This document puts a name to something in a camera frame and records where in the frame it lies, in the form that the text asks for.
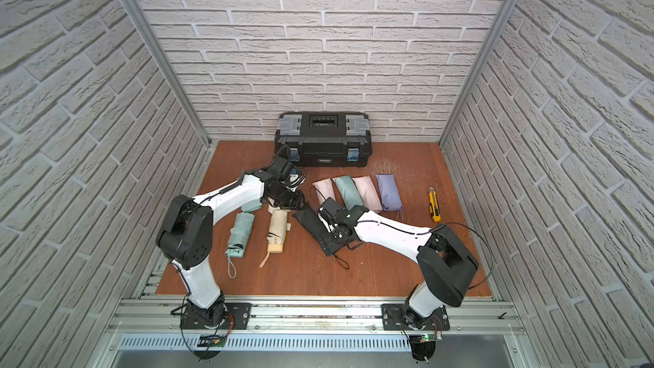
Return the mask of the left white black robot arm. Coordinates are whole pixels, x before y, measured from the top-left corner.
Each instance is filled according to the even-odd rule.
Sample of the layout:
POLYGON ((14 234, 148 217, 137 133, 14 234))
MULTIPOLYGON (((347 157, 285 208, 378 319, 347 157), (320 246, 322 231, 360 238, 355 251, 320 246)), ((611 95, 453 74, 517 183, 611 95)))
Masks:
POLYGON ((209 264, 214 226, 223 217, 254 201, 296 210, 303 203, 299 170, 251 170, 207 194, 179 195, 170 203, 156 245, 172 263, 187 290, 181 311, 183 329, 214 329, 228 323, 224 293, 209 264))

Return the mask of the cream sleeved umbrella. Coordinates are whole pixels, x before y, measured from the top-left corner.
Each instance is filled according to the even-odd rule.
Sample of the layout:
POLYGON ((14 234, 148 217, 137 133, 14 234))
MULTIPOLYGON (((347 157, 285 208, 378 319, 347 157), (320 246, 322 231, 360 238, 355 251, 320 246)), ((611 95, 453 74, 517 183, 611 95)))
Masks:
POLYGON ((272 254, 279 254, 284 251, 284 244, 287 233, 291 230, 288 222, 289 211, 281 210, 270 214, 270 224, 267 232, 267 254, 259 265, 262 269, 272 254))

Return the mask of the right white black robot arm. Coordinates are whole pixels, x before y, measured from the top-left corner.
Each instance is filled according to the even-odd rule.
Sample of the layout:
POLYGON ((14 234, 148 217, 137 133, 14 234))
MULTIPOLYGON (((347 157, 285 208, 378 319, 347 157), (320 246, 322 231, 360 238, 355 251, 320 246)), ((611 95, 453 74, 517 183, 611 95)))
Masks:
POLYGON ((320 237, 340 249, 358 241, 382 246, 415 262, 423 282, 400 307, 401 323, 421 330, 437 309, 459 307, 480 264, 448 225, 420 228, 390 220, 362 205, 347 208, 327 199, 318 208, 320 237))

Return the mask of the black sleeved umbrella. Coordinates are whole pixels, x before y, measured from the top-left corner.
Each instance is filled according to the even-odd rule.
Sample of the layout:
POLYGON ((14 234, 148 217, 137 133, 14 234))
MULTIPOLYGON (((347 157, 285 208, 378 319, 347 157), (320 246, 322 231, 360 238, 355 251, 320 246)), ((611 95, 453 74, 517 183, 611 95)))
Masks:
POLYGON ((334 257, 343 269, 350 269, 349 264, 337 255, 337 252, 345 246, 344 243, 327 229, 321 218, 309 205, 305 205, 292 216, 320 245, 322 252, 327 257, 334 257))

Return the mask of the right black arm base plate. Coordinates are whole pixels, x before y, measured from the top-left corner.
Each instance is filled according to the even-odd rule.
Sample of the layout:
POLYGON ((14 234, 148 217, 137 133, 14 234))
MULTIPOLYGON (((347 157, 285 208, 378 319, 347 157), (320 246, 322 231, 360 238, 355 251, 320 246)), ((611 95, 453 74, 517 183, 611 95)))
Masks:
POLYGON ((445 306, 436 308, 429 317, 422 317, 408 304, 384 303, 381 305, 381 317, 385 331, 447 332, 451 330, 445 306))

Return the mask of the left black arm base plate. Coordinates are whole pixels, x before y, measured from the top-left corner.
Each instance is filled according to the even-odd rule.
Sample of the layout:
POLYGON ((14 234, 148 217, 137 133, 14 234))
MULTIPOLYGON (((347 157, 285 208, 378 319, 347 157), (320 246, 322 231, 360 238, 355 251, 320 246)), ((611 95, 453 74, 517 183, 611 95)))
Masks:
POLYGON ((185 303, 179 308, 183 330, 216 329, 245 330, 247 328, 251 303, 216 303, 209 308, 199 308, 185 303))

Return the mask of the mint green sleeved umbrella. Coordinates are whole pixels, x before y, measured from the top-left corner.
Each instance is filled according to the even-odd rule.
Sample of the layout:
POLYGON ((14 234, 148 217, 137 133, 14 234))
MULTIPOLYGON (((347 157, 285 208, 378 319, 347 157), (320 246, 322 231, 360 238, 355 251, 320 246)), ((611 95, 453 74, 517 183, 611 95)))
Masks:
POLYGON ((348 210, 351 210, 354 208, 354 206, 364 206, 363 199, 361 198, 361 195, 355 186, 354 180, 350 175, 335 177, 332 179, 332 181, 336 185, 348 210))

